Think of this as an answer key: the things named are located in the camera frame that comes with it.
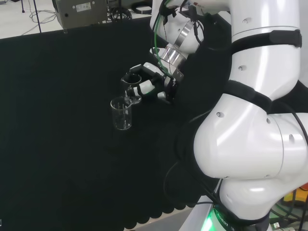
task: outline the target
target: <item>yellow object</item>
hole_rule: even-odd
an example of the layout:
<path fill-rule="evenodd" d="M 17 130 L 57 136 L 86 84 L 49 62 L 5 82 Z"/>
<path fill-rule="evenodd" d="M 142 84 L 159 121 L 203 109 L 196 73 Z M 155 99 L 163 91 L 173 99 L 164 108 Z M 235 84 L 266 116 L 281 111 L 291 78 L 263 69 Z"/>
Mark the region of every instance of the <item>yellow object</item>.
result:
<path fill-rule="evenodd" d="M 308 195 L 308 191 L 304 191 L 302 189 L 297 189 L 296 190 L 296 197 L 295 197 L 295 201 L 296 204 L 301 204 L 301 203 L 305 203 L 306 199 L 307 199 L 307 195 Z M 293 192 L 287 194 L 284 198 L 283 198 L 283 202 L 292 202 L 293 199 Z"/>

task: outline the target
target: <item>cable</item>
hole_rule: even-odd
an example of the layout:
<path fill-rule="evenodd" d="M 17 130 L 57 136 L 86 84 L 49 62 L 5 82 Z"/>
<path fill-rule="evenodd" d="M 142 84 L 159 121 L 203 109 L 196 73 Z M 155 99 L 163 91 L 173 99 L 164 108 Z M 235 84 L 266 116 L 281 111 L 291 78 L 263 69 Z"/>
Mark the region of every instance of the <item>cable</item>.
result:
<path fill-rule="evenodd" d="M 284 217 L 283 215 L 281 215 L 280 213 L 276 212 L 276 211 L 273 210 L 273 209 L 271 209 L 270 211 L 271 211 L 273 214 L 275 214 L 276 216 L 278 216 L 280 220 L 282 220 L 281 218 Z M 293 218 L 286 218 L 286 220 L 289 220 L 289 221 L 292 221 L 292 222 L 297 221 L 296 219 L 293 219 Z"/>
<path fill-rule="evenodd" d="M 308 135 L 307 135 L 307 132 L 306 132 L 306 129 L 302 123 L 302 121 L 300 121 L 300 119 L 298 118 L 296 112 L 293 110 L 292 107 L 290 107 L 289 105 L 283 103 L 283 102 L 278 102 L 280 105 L 282 105 L 285 109 L 287 109 L 290 113 L 292 113 L 292 115 L 295 117 L 296 121 L 298 122 L 300 128 L 302 129 L 303 131 L 303 134 L 304 134 L 304 137 L 305 137 L 305 140 L 306 140 L 306 144 L 308 145 Z"/>
<path fill-rule="evenodd" d="M 115 8 L 109 9 L 109 16 L 108 17 L 110 18 L 110 20 L 112 22 L 118 21 L 119 16 L 121 17 L 121 15 L 122 15 L 122 19 L 131 20 L 133 18 L 132 15 L 131 15 L 131 12 L 124 7 L 122 7 L 122 8 L 115 7 Z"/>
<path fill-rule="evenodd" d="M 187 2 L 188 0 L 184 0 L 180 6 L 180 12 L 182 12 L 182 8 L 184 7 L 185 3 Z"/>
<path fill-rule="evenodd" d="M 288 210 L 286 210 L 286 209 L 284 209 L 283 207 L 281 207 L 279 204 L 276 204 L 276 206 L 277 206 L 282 212 L 285 212 L 285 213 L 288 213 L 288 212 L 289 212 Z M 297 218 L 297 219 L 301 219 L 300 216 L 298 216 L 298 215 L 296 215 L 296 214 L 294 214 L 294 213 L 290 213 L 289 215 L 292 216 L 292 217 L 295 217 L 295 218 Z"/>
<path fill-rule="evenodd" d="M 34 17 L 35 15 L 37 15 L 38 13 L 40 13 L 40 12 L 46 12 L 46 13 L 52 13 L 52 14 L 54 14 L 53 16 L 51 16 L 51 17 L 54 17 L 52 20 L 47 21 L 47 22 L 44 22 L 44 20 L 43 20 L 42 22 L 40 22 L 41 24 L 45 24 L 45 23 L 52 22 L 52 21 L 55 20 L 55 18 L 57 17 L 56 14 L 55 14 L 56 12 L 54 12 L 54 11 L 49 11 L 49 10 L 38 10 L 37 13 L 36 13 L 36 12 L 32 12 L 32 11 L 31 11 L 30 0 L 28 0 L 28 3 L 29 3 L 29 10 L 30 10 L 30 12 L 31 12 L 31 14 L 29 15 L 29 18 L 31 18 L 31 20 L 32 20 L 34 23 L 38 23 L 38 22 L 34 21 L 34 20 L 33 20 L 33 17 Z"/>
<path fill-rule="evenodd" d="M 175 154 L 175 156 L 177 157 L 177 159 L 178 159 L 179 161 L 181 160 L 181 157 L 179 156 L 179 151 L 178 151 L 178 141 L 179 141 L 179 136 L 180 136 L 181 132 L 184 130 L 184 128 L 185 128 L 187 125 L 189 125 L 189 124 L 191 124 L 192 122 L 198 120 L 199 118 L 202 118 L 203 116 L 207 115 L 207 114 L 210 113 L 211 111 L 212 111 L 212 109 L 210 109 L 210 110 L 208 110 L 207 112 L 202 113 L 202 114 L 200 114 L 200 115 L 194 117 L 193 119 L 189 120 L 186 124 L 184 124 L 184 125 L 181 127 L 180 131 L 176 134 L 176 137 L 175 137 L 174 143 L 173 143 L 173 151 L 174 151 L 174 154 Z M 209 199 L 212 200 L 213 203 L 219 204 L 219 200 L 218 200 L 218 198 L 217 198 L 216 193 L 213 193 L 213 192 L 208 188 L 207 185 L 202 184 L 202 183 L 201 183 L 201 182 L 200 182 L 200 181 L 199 181 L 188 169 L 186 169 L 186 171 L 194 178 L 194 180 L 195 180 L 196 182 L 198 182 L 198 183 L 202 186 L 203 190 L 206 192 L 206 195 L 209 197 Z"/>
<path fill-rule="evenodd" d="M 162 3 L 161 3 L 161 6 L 163 4 L 167 5 L 171 0 L 163 0 Z M 157 43 L 156 43 L 156 38 L 157 38 L 157 29 L 158 29 L 158 25 L 159 25 L 159 22 L 160 22 L 160 18 L 161 18 L 161 15 L 158 13 L 157 16 L 156 16 L 156 19 L 155 19 L 155 22 L 154 22 L 154 25 L 153 25 L 153 32 L 154 32 L 154 48 L 155 48 L 155 53 L 156 53 L 156 58 L 159 62 L 159 69 L 166 75 L 166 76 L 169 76 L 171 77 L 171 74 L 168 72 L 168 70 L 166 70 L 166 68 L 163 66 L 161 60 L 160 60 L 160 57 L 158 55 L 158 49 L 157 49 Z"/>
<path fill-rule="evenodd" d="M 213 204 L 213 202 L 210 202 L 210 201 L 206 201 L 206 202 L 197 202 L 197 203 L 185 203 L 185 202 L 180 202 L 178 200 L 176 200 L 175 198 L 171 197 L 168 195 L 167 193 L 167 189 L 166 189 L 166 184 L 167 184 L 167 180 L 168 180 L 168 177 L 169 177 L 169 174 L 172 172 L 172 170 L 179 165 L 179 162 L 177 161 L 170 169 L 169 171 L 167 172 L 165 178 L 164 178 L 164 195 L 166 198 L 168 198 L 170 201 L 174 202 L 175 204 L 179 204 L 179 205 L 203 205 L 203 204 Z"/>
<path fill-rule="evenodd" d="M 290 207 L 290 210 L 284 215 L 284 217 L 282 217 L 282 220 L 285 220 L 287 217 L 289 217 L 289 215 L 292 214 L 295 205 L 295 199 L 296 199 L 296 189 L 293 191 L 292 205 Z"/>
<path fill-rule="evenodd" d="M 307 207 L 308 207 L 308 195 L 307 195 L 307 198 L 306 198 L 306 202 L 305 202 L 305 206 L 304 206 L 304 211 L 303 211 L 303 216 L 302 216 L 302 219 L 300 221 L 298 231 L 302 231 L 302 229 L 303 229 Z"/>
<path fill-rule="evenodd" d="M 28 30 L 27 32 L 25 32 L 25 33 L 23 33 L 22 35 L 25 35 L 26 33 L 28 33 L 28 32 L 30 32 L 30 31 L 32 31 L 32 30 L 34 30 L 35 28 L 37 28 L 38 27 L 38 25 L 36 25 L 36 26 L 34 26 L 34 27 L 32 27 L 30 30 Z"/>

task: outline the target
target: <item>black cable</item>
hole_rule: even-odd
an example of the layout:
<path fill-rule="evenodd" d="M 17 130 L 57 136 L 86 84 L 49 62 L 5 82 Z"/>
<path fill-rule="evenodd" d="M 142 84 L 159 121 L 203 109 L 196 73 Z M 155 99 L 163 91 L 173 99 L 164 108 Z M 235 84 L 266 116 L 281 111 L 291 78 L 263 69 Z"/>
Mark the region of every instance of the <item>black cable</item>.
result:
<path fill-rule="evenodd" d="M 290 107 L 289 105 L 283 103 L 283 102 L 278 102 L 281 106 L 283 106 L 285 109 L 287 109 L 290 113 L 292 113 L 292 115 L 294 116 L 294 118 L 296 119 L 296 121 L 298 122 L 300 128 L 302 129 L 303 131 L 303 134 L 304 134 L 304 137 L 305 137 L 305 140 L 306 140 L 306 144 L 308 145 L 308 135 L 307 135 L 307 132 L 306 132 L 306 129 L 302 123 L 302 121 L 300 121 L 300 119 L 298 118 L 296 112 L 293 110 L 292 107 Z"/>
<path fill-rule="evenodd" d="M 303 216 L 302 216 L 302 219 L 300 221 L 298 231 L 302 231 L 302 229 L 303 229 L 307 207 L 308 207 L 308 195 L 307 195 L 307 198 L 306 198 L 306 202 L 305 202 L 305 206 L 304 206 L 304 211 L 303 211 Z"/>
<path fill-rule="evenodd" d="M 182 8 L 184 7 L 185 3 L 187 2 L 188 0 L 184 0 L 180 6 L 180 12 L 182 12 Z"/>
<path fill-rule="evenodd" d="M 194 36 L 196 37 L 196 40 L 198 41 L 198 43 L 201 45 L 201 40 L 198 37 L 198 27 L 197 27 L 197 23 L 194 22 L 193 24 L 193 31 L 194 31 Z"/>
<path fill-rule="evenodd" d="M 282 220 L 281 218 L 283 218 L 284 216 L 281 215 L 280 213 L 276 212 L 275 210 L 271 209 L 270 210 L 273 214 L 275 214 L 276 216 L 279 217 L 279 220 Z M 292 221 L 292 222 L 296 222 L 297 220 L 294 218 L 286 218 L 286 220 Z"/>
<path fill-rule="evenodd" d="M 169 171 L 167 172 L 165 178 L 164 178 L 164 185 L 163 185 L 163 188 L 164 188 L 164 195 L 167 199 L 169 199 L 170 201 L 172 201 L 173 203 L 175 204 L 179 204 L 179 205 L 188 205 L 188 206 L 193 206 L 193 205 L 203 205 L 203 204 L 213 204 L 213 202 L 210 202 L 210 201 L 206 201 L 206 202 L 197 202 L 197 203 L 190 203 L 190 202 L 181 202 L 181 201 L 178 201 L 176 200 L 175 198 L 171 197 L 168 193 L 167 193 L 167 188 L 166 188 L 166 185 L 167 185 L 167 180 L 168 180 L 168 177 L 170 175 L 170 173 L 172 172 L 172 170 L 179 165 L 179 162 L 177 161 L 170 169 Z"/>
<path fill-rule="evenodd" d="M 211 111 L 212 111 L 212 109 L 209 110 L 209 111 L 207 111 L 207 112 L 205 112 L 205 113 L 202 113 L 202 114 L 200 114 L 200 115 L 194 117 L 194 118 L 191 119 L 189 122 L 187 122 L 186 124 L 184 124 L 184 125 L 181 127 L 180 131 L 176 134 L 176 137 L 175 137 L 174 143 L 173 143 L 173 151 L 174 151 L 174 154 L 175 154 L 175 156 L 177 157 L 177 159 L 178 159 L 179 161 L 181 160 L 181 157 L 179 156 L 178 142 L 179 142 L 179 137 L 180 137 L 181 132 L 184 130 L 184 128 L 185 128 L 187 125 L 189 125 L 190 123 L 192 123 L 192 122 L 198 120 L 199 118 L 202 118 L 203 116 L 207 115 L 207 114 L 210 113 Z M 201 183 L 201 182 L 200 182 L 200 181 L 199 181 L 188 169 L 186 169 L 186 171 L 194 178 L 194 180 L 195 180 L 196 182 L 198 182 L 198 183 L 202 186 L 202 188 L 204 189 L 204 191 L 205 191 L 206 195 L 209 197 L 209 199 L 212 200 L 215 204 L 219 204 L 219 201 L 218 201 L 218 199 L 217 199 L 216 194 L 213 193 L 213 192 L 208 188 L 207 185 L 202 184 L 202 183 Z"/>
<path fill-rule="evenodd" d="M 151 14 L 151 13 L 152 13 L 152 9 L 146 10 L 146 11 L 141 11 L 141 10 L 138 10 L 138 9 L 137 9 L 138 7 L 145 7 L 145 6 L 148 6 L 148 7 L 151 7 L 151 8 L 152 8 L 152 4 L 151 4 L 151 3 L 146 2 L 146 1 L 141 1 L 141 2 L 133 3 L 133 4 L 131 5 L 131 9 L 132 9 L 135 13 L 138 13 L 138 14 Z"/>
<path fill-rule="evenodd" d="M 285 213 L 288 213 L 288 212 L 289 212 L 288 210 L 286 210 L 286 209 L 284 209 L 283 207 L 281 207 L 279 204 L 276 204 L 276 206 L 277 206 L 282 212 L 285 212 Z M 297 218 L 297 219 L 301 219 L 300 216 L 298 216 L 298 215 L 296 215 L 296 214 L 294 214 L 294 213 L 290 213 L 289 215 L 292 216 L 292 217 L 295 217 L 295 218 Z"/>
<path fill-rule="evenodd" d="M 292 211 L 293 211 L 294 206 L 295 206 L 295 199 L 296 199 L 296 189 L 293 191 L 292 205 L 290 207 L 290 210 L 284 215 L 284 217 L 282 217 L 282 220 L 285 220 L 286 218 L 289 217 L 289 215 L 292 214 Z"/>
<path fill-rule="evenodd" d="M 131 15 L 131 12 L 124 7 L 122 7 L 122 8 L 115 7 L 115 8 L 109 9 L 109 16 L 108 17 L 110 18 L 110 20 L 112 22 L 118 21 L 119 16 L 121 16 L 121 15 L 122 15 L 122 19 L 131 20 L 133 18 L 132 15 Z"/>
<path fill-rule="evenodd" d="M 36 12 L 32 12 L 32 11 L 31 11 L 30 0 L 28 0 L 28 3 L 29 3 L 29 10 L 30 10 L 30 12 L 31 12 L 31 14 L 29 15 L 29 18 L 31 18 L 31 20 L 32 20 L 34 23 L 38 23 L 38 22 L 34 21 L 34 20 L 33 20 L 33 17 L 34 17 L 35 15 L 37 15 L 37 13 L 40 13 L 40 12 L 46 12 L 46 13 L 52 13 L 52 14 L 54 14 L 54 18 L 53 18 L 52 20 L 49 20 L 49 21 L 47 21 L 47 22 L 42 21 L 42 22 L 40 22 L 40 24 L 45 24 L 45 23 L 52 22 L 52 21 L 55 20 L 55 18 L 57 17 L 56 14 L 55 14 L 55 12 L 49 11 L 49 10 L 38 10 L 37 13 L 36 13 Z"/>

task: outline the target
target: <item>black strap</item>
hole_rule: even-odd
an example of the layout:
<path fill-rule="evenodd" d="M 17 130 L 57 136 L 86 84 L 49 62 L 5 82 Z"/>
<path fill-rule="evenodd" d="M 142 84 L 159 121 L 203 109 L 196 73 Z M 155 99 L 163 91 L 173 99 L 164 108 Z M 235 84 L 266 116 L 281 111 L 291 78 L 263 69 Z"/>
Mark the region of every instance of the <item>black strap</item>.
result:
<path fill-rule="evenodd" d="M 243 83 L 234 80 L 229 80 L 227 82 L 224 93 L 253 103 L 266 112 L 270 111 L 272 105 L 272 101 L 269 97 L 255 91 L 253 88 Z"/>
<path fill-rule="evenodd" d="M 273 30 L 269 33 L 251 35 L 232 43 L 232 54 L 254 47 L 271 45 L 294 45 L 302 47 L 300 30 Z"/>
<path fill-rule="evenodd" d="M 169 15 L 172 15 L 173 17 L 177 15 L 176 8 L 168 8 L 165 4 L 160 5 L 159 14 L 164 17 L 164 25 L 168 22 Z"/>

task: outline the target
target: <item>label sticker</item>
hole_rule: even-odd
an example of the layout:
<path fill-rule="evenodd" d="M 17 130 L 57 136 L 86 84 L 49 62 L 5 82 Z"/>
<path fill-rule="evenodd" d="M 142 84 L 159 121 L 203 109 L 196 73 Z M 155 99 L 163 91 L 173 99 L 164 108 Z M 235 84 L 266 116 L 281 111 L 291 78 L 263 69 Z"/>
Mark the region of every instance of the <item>label sticker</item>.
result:
<path fill-rule="evenodd" d="M 87 2 L 80 5 L 76 5 L 76 10 L 77 12 L 91 10 L 91 3 Z"/>

